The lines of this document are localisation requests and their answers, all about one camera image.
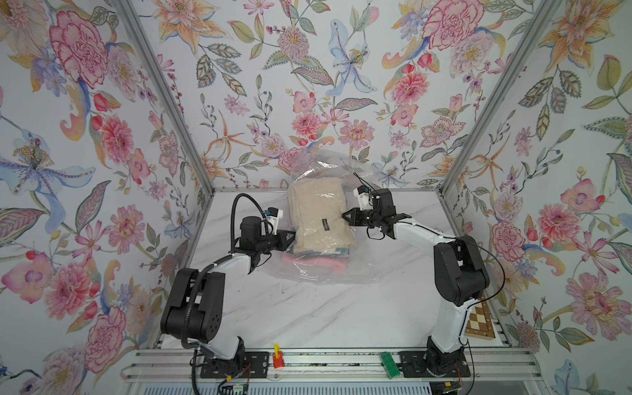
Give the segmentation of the teal cloud pattern blanket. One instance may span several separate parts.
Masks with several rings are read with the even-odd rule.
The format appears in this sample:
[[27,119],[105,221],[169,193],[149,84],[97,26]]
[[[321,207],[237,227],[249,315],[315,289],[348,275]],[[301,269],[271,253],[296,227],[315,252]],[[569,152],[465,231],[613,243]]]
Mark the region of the teal cloud pattern blanket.
[[298,244],[293,244],[289,249],[289,253],[301,257],[334,257],[334,258],[348,258],[350,249],[348,247],[327,248],[325,250],[310,250],[305,247],[301,247]]

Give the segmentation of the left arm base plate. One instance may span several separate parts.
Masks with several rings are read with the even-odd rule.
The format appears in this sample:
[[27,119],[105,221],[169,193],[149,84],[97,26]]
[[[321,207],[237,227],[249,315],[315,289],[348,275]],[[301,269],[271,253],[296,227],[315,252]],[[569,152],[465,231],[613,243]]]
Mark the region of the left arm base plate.
[[266,379],[269,352],[238,352],[232,360],[205,357],[199,377],[202,379],[224,379],[245,370],[245,378]]

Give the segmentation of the green block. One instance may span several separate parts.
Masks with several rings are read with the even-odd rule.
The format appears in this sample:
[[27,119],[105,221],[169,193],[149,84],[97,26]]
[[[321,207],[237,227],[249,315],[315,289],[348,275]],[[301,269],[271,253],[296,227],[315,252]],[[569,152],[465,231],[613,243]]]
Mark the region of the green block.
[[393,356],[389,352],[381,352],[379,354],[381,365],[384,368],[385,374],[389,380],[393,380],[401,375],[401,371],[398,368],[398,364],[393,359]]

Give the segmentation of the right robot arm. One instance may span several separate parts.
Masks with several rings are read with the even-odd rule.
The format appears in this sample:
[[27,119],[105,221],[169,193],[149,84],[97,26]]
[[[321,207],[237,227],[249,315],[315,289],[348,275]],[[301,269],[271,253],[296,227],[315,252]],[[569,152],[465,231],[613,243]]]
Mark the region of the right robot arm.
[[470,310],[483,301],[484,291],[490,286],[479,246],[470,236],[446,235],[397,212],[388,189],[360,186],[354,196],[359,206],[342,215],[349,225],[375,228],[390,239],[433,253],[434,284],[441,302],[436,325],[427,340],[424,366],[433,375],[445,375],[461,363]]

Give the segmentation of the pink folded blanket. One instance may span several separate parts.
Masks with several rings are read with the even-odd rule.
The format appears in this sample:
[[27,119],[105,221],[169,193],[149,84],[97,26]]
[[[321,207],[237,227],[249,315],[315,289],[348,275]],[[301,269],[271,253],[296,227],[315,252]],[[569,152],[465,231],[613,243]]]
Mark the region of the pink folded blanket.
[[292,263],[298,268],[327,268],[333,271],[343,271],[347,267],[349,257],[345,255],[308,254],[295,255],[284,253],[282,260]]

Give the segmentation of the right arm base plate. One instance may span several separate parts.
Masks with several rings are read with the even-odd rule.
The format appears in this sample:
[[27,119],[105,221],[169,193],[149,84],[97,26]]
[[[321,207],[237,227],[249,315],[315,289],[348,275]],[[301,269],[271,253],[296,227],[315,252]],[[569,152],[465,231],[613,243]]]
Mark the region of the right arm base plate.
[[400,370],[405,378],[458,379],[472,376],[463,349],[448,354],[434,351],[430,356],[426,354],[426,351],[398,353]]

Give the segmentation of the green circuit board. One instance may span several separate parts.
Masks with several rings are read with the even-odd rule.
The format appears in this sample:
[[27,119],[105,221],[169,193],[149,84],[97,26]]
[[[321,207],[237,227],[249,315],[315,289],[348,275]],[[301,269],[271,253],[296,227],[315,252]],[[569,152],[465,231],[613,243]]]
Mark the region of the green circuit board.
[[217,395],[247,395],[247,383],[222,383],[217,388]]

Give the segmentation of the aluminium front rail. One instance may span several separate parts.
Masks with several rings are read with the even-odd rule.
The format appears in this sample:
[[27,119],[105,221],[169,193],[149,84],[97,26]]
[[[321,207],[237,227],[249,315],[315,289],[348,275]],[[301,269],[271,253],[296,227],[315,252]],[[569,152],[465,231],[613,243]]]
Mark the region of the aluminium front rail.
[[[274,368],[272,349],[249,349],[242,362],[245,379],[259,381],[291,380],[388,380],[383,366],[383,354],[389,354],[400,372],[394,380],[474,380],[541,381],[541,371],[534,357],[522,348],[474,347],[465,349],[466,360],[446,368],[447,373],[429,373],[421,348],[285,348],[281,350],[284,366]],[[176,349],[137,352],[131,365],[124,368],[124,380],[185,381],[192,373],[193,353]],[[217,362],[198,362],[196,373],[203,380],[222,380],[234,373],[228,368],[217,368]]]

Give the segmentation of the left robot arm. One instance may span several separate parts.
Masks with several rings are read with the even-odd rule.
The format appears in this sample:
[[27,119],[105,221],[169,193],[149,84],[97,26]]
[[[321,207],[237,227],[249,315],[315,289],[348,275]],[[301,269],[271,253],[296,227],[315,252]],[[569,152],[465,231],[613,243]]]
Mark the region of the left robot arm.
[[229,283],[252,273],[263,255],[284,252],[296,233],[279,230],[283,211],[270,208],[264,217],[245,217],[233,252],[202,270],[177,271],[166,307],[161,316],[161,332],[216,360],[235,360],[243,349],[242,339],[222,327],[225,292]]

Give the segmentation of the right aluminium corner post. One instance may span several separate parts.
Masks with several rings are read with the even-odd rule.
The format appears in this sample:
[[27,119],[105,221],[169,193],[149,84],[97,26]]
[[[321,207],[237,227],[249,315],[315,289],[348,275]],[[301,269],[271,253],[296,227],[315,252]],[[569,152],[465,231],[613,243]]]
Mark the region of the right aluminium corner post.
[[494,90],[491,92],[488,102],[474,123],[472,131],[469,133],[462,150],[454,161],[449,174],[444,178],[441,187],[437,189],[441,197],[445,198],[452,189],[456,188],[460,174],[462,174],[466,167],[470,156],[477,147],[478,142],[487,130],[490,122],[495,117],[495,113],[502,107],[503,101],[510,91],[510,88],[518,80],[519,74],[522,72],[529,56],[536,48],[538,39],[545,31],[557,8],[559,8],[559,5],[553,0],[542,1],[539,4],[522,38],[518,42],[513,53],[513,58],[505,71],[501,74]]

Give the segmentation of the clear plastic vacuum bag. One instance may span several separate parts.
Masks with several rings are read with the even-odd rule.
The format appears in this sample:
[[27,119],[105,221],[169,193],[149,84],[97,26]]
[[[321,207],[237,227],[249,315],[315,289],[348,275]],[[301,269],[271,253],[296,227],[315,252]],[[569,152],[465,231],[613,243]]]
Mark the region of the clear plastic vacuum bag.
[[379,186],[377,170],[332,151],[304,151],[291,165],[290,176],[281,225],[296,232],[296,239],[263,265],[263,272],[315,284],[378,281],[380,264],[371,257],[368,236],[343,219],[360,206],[356,192],[364,181]]

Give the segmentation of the left aluminium corner post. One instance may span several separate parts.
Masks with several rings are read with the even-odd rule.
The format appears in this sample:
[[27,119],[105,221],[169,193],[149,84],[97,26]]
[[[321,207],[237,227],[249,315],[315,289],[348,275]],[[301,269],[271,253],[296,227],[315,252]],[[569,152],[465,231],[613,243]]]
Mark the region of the left aluminium corner post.
[[156,86],[156,95],[163,105],[165,112],[169,116],[170,121],[173,123],[174,130],[178,134],[181,143],[184,144],[184,151],[190,159],[190,163],[194,168],[194,173],[197,176],[197,180],[201,188],[212,198],[215,194],[212,181],[210,181],[206,168],[202,164],[202,159],[197,153],[191,133],[185,123],[184,115],[179,109],[176,99],[171,94],[170,84],[162,71],[156,54],[151,47],[151,43],[143,30],[140,16],[136,13],[131,1],[114,0],[113,5],[121,18],[131,41],[138,47],[141,61],[146,67],[151,81]]

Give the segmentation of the wooden chessboard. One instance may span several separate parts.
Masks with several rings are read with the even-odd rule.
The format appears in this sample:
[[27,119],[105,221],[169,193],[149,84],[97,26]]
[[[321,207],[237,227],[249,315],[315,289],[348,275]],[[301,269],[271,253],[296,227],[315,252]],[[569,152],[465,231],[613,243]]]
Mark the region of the wooden chessboard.
[[485,340],[496,338],[493,319],[486,301],[475,304],[468,311],[465,334],[469,337],[479,337]]

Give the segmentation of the aluminium corner post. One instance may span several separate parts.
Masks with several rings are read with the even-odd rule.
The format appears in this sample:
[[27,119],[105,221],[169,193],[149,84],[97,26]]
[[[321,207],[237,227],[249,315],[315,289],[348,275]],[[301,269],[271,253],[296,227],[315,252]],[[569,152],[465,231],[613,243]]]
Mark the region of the aluminium corner post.
[[140,16],[136,13],[131,1],[114,0],[113,5],[121,18],[131,41],[138,47],[141,61],[146,67],[151,81],[156,86],[156,95],[163,105],[165,112],[169,116],[170,121],[173,123],[174,130],[178,134],[181,143],[184,144],[184,151],[190,159],[190,163],[194,168],[194,173],[197,176],[197,180],[201,188],[212,198],[215,194],[212,181],[210,181],[206,168],[202,164],[202,159],[197,153],[191,133],[185,123],[184,115],[179,109],[176,99],[171,94],[170,84],[162,71],[156,54],[151,47],[151,43],[143,30]]
[[478,142],[487,130],[490,122],[495,117],[495,113],[502,107],[503,101],[510,91],[510,88],[518,80],[519,74],[522,72],[529,56],[536,48],[538,39],[545,31],[557,8],[559,8],[559,5],[553,0],[542,1],[539,4],[522,38],[518,42],[513,53],[513,58],[505,71],[501,74],[494,90],[491,92],[488,102],[474,123],[472,131],[469,133],[462,150],[454,161],[449,174],[444,178],[441,187],[437,189],[441,197],[445,198],[452,189],[456,188],[460,174],[462,174],[466,167],[470,156],[477,147]]

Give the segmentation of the beige knitted blanket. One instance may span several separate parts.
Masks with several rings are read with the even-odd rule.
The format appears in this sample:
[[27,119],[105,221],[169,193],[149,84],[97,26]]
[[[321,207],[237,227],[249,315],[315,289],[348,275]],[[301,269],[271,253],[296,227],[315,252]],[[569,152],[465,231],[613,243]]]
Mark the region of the beige knitted blanket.
[[356,243],[343,219],[347,200],[338,178],[302,179],[288,189],[294,244],[310,250],[351,247]]

